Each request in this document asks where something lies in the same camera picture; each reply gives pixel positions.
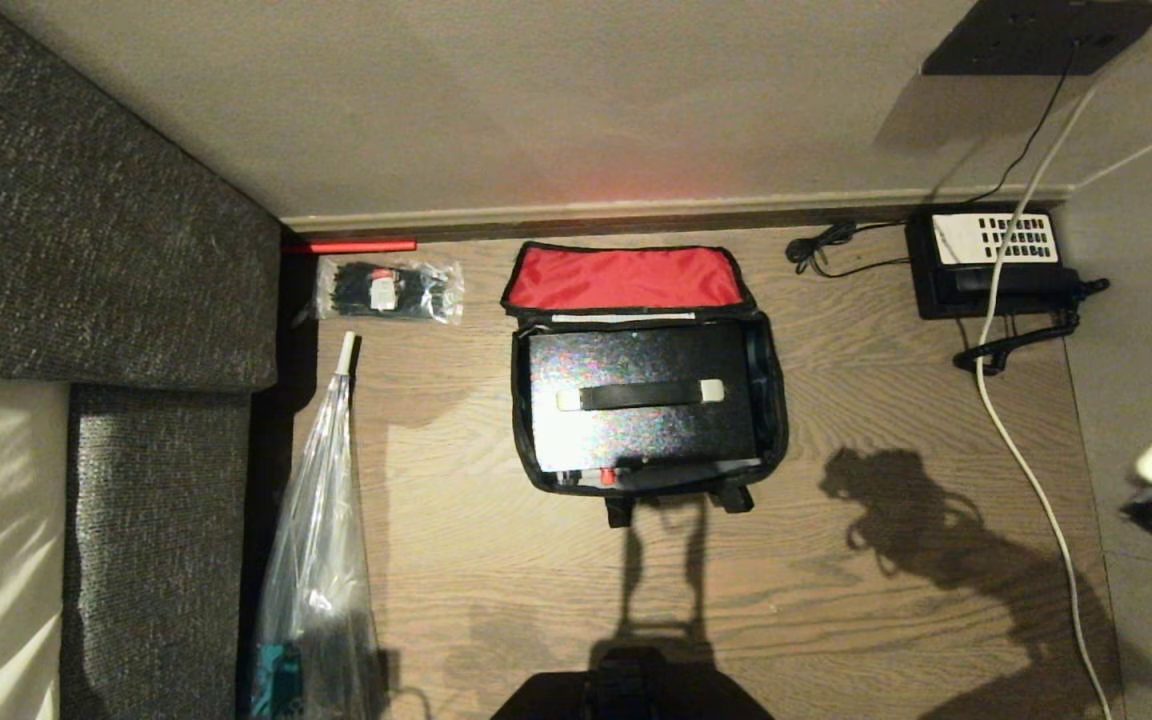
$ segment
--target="black cable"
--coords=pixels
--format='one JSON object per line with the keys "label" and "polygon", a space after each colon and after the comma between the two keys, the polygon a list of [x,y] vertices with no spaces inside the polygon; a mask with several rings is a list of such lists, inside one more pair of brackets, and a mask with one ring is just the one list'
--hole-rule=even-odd
{"label": "black cable", "polygon": [[812,268],[814,270],[814,273],[823,278],[846,278],[847,275],[864,272],[864,270],[880,268],[882,265],[900,265],[909,263],[909,258],[882,260],[882,263],[861,265],[859,268],[848,270],[846,273],[835,274],[827,273],[826,270],[820,268],[820,263],[817,260],[817,256],[819,255],[819,259],[828,264],[829,259],[826,253],[824,253],[824,249],[826,249],[826,247],[846,245],[846,243],[851,242],[851,237],[855,237],[856,233],[876,232],[878,228],[893,228],[896,227],[896,225],[904,225],[904,220],[895,223],[862,225],[861,227],[856,227],[856,223],[851,222],[851,220],[847,220],[844,223],[833,223],[829,225],[826,232],[818,234],[818,236],[791,240],[785,248],[785,256],[788,260],[790,260],[790,263],[794,263],[795,273],[803,274],[808,268]]}
{"label": "black cable", "polygon": [[1007,165],[1007,169],[1002,172],[1002,177],[998,179],[998,184],[993,185],[993,190],[970,197],[968,200],[955,202],[955,205],[970,205],[973,204],[973,202],[984,200],[994,192],[1002,190],[1002,185],[1007,183],[1007,176],[1010,176],[1011,170],[1016,169],[1016,165],[1020,165],[1020,161],[1024,160],[1025,156],[1029,154],[1029,146],[1033,145],[1034,138],[1038,137],[1038,132],[1043,130],[1043,124],[1047,122],[1047,115],[1051,115],[1052,108],[1055,108],[1056,99],[1060,97],[1060,90],[1061,88],[1064,88],[1064,82],[1069,78],[1069,69],[1074,68],[1074,59],[1076,55],[1078,55],[1078,44],[1075,43],[1069,51],[1069,59],[1064,61],[1064,69],[1060,73],[1060,79],[1056,82],[1056,90],[1052,91],[1052,97],[1047,100],[1047,108],[1043,109],[1043,116],[1038,118],[1038,124],[1034,126],[1033,131],[1029,134],[1029,138],[1025,141],[1024,150],[1021,150],[1020,156],[1016,156],[1016,159],[1011,160],[1010,165]]}

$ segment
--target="white cable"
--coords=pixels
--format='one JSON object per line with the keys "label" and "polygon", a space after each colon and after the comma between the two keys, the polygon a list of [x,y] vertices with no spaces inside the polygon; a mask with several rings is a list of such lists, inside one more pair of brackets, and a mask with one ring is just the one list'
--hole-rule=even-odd
{"label": "white cable", "polygon": [[[1138,41],[1135,43],[1135,47],[1139,47],[1152,36],[1152,26],[1149,26],[1146,33],[1144,33]],[[1074,109],[1070,111],[1069,118],[1064,119],[1064,126],[1061,127],[1060,135],[1056,139],[1051,143],[1051,147],[1047,149],[1047,154],[1043,156],[1041,162],[1038,164],[1038,168],[1034,170],[1032,177],[1029,179],[1029,184],[1025,185],[1024,195],[1020,197],[1020,204],[1016,205],[1015,213],[1011,213],[1011,221],[1007,223],[1007,233],[1002,237],[1002,245],[998,248],[998,259],[993,263],[993,278],[990,281],[990,303],[984,316],[984,327],[980,328],[980,341],[978,344],[984,344],[990,341],[990,325],[993,324],[993,316],[995,316],[998,305],[998,279],[1002,276],[1002,265],[1006,262],[1006,250],[1007,247],[1011,244],[1011,236],[1015,236],[1016,228],[1020,227],[1020,218],[1024,214],[1025,205],[1029,204],[1030,197],[1033,197],[1034,190],[1038,187],[1039,181],[1043,181],[1043,174],[1047,172],[1048,165],[1053,158],[1055,158],[1056,152],[1060,150],[1061,145],[1064,145],[1064,138],[1069,137],[1069,132],[1073,131],[1074,124],[1078,123],[1078,118],[1083,114],[1083,109],[1087,107],[1087,103],[1092,101],[1092,97],[1096,94],[1096,90],[1101,85],[1111,69],[1117,67],[1117,65],[1123,63],[1123,59],[1129,53],[1119,55],[1111,67],[1101,70],[1100,74],[1092,81],[1087,90],[1083,91],[1083,96],[1079,97],[1078,101],[1074,105]],[[1087,642],[1083,638],[1083,621],[1079,619],[1078,614],[1078,574],[1074,570],[1074,560],[1069,555],[1069,544],[1064,543],[1064,533],[1061,533],[1060,523],[1056,522],[1056,513],[1052,510],[1051,502],[1047,501],[1047,493],[1043,492],[1043,485],[1038,482],[1034,471],[1029,468],[1029,462],[1025,461],[1024,455],[1020,454],[1020,448],[1016,444],[1011,441],[1011,434],[1007,433],[1007,427],[1002,424],[1002,420],[998,418],[998,412],[993,409],[993,402],[990,401],[990,392],[984,384],[984,357],[977,357],[977,367],[975,369],[975,374],[977,376],[977,391],[980,393],[980,401],[984,403],[984,410],[990,415],[990,419],[993,420],[993,427],[998,430],[998,434],[1002,437],[1002,442],[1006,444],[1007,450],[1011,452],[1011,456],[1016,458],[1016,464],[1020,469],[1024,471],[1025,478],[1029,479],[1030,487],[1034,488],[1034,495],[1038,495],[1038,502],[1043,503],[1043,511],[1047,514],[1047,521],[1051,523],[1052,533],[1055,533],[1056,545],[1060,547],[1061,560],[1064,561],[1064,578],[1069,582],[1069,601],[1070,601],[1070,616],[1074,620],[1074,638],[1078,642],[1078,653],[1083,659],[1083,666],[1087,669],[1087,677],[1092,680],[1092,687],[1096,689],[1096,698],[1101,703],[1101,712],[1105,714],[1106,720],[1112,720],[1114,717],[1111,713],[1111,702],[1105,697],[1105,689],[1101,688],[1101,680],[1096,675],[1096,667],[1092,666],[1092,657],[1087,652]]]}

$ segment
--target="black case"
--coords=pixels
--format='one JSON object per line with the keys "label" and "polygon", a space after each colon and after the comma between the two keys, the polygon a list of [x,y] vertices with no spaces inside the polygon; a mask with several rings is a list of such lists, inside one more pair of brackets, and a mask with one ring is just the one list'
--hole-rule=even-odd
{"label": "black case", "polygon": [[[605,283],[609,297],[623,296],[621,279],[632,273],[622,273],[617,279],[617,265],[631,264],[635,270],[649,270],[657,273],[658,259],[689,258],[689,252],[708,262],[708,267],[718,275],[723,275],[719,264],[730,271],[726,288],[727,300],[707,300],[704,304],[679,304],[679,300],[689,297],[696,290],[696,297],[713,293],[713,274],[705,278],[689,278],[685,273],[676,275],[664,274],[655,285],[662,288],[654,296],[652,288],[637,293],[636,300],[649,302],[636,305],[599,305],[590,302],[598,297],[599,283]],[[552,263],[552,268],[536,273],[535,260],[539,255],[550,259],[558,258],[564,263]],[[645,255],[667,253],[667,255]],[[570,274],[573,266],[591,266],[591,263],[612,268],[607,279],[600,279],[602,273],[586,278],[584,286],[593,286],[585,290],[584,306],[544,306],[536,302],[518,302],[516,296],[520,279],[526,275],[531,288],[547,282],[553,276],[559,282],[558,273]],[[676,495],[677,493],[704,492],[713,497],[727,511],[749,511],[755,502],[749,493],[749,484],[757,483],[770,473],[785,457],[788,447],[788,419],[786,415],[785,381],[780,361],[776,359],[776,348],[772,342],[772,328],[768,318],[755,304],[741,279],[740,267],[730,252],[717,247],[651,247],[642,250],[591,250],[575,247],[547,245],[547,243],[529,242],[518,252],[511,279],[503,290],[502,301],[508,314],[518,320],[517,332],[513,333],[511,346],[511,394],[513,394],[513,437],[518,450],[518,457],[531,483],[545,492],[562,493],[562,495],[602,497],[607,503],[608,524],[613,528],[627,526],[631,523],[635,502],[644,497]],[[653,314],[694,314],[691,319],[660,319]],[[604,323],[598,314],[641,314],[641,320],[628,323]],[[556,316],[563,316],[564,321],[558,323]],[[751,414],[751,432],[756,449],[755,464],[732,467],[721,462],[691,458],[690,461],[652,462],[647,465],[617,467],[617,479],[614,486],[594,487],[590,484],[575,484],[570,473],[545,471],[540,467],[535,447],[535,427],[532,427],[531,400],[531,359],[530,338],[558,333],[634,333],[657,328],[696,328],[702,325],[722,324],[738,329],[744,346],[745,376],[748,382],[749,409]]]}

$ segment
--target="wall plate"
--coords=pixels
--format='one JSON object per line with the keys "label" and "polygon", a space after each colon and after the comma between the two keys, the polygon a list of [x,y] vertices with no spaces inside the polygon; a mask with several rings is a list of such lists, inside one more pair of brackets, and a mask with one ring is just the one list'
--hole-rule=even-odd
{"label": "wall plate", "polygon": [[924,76],[1089,76],[1137,41],[1152,3],[979,0],[923,63]]}

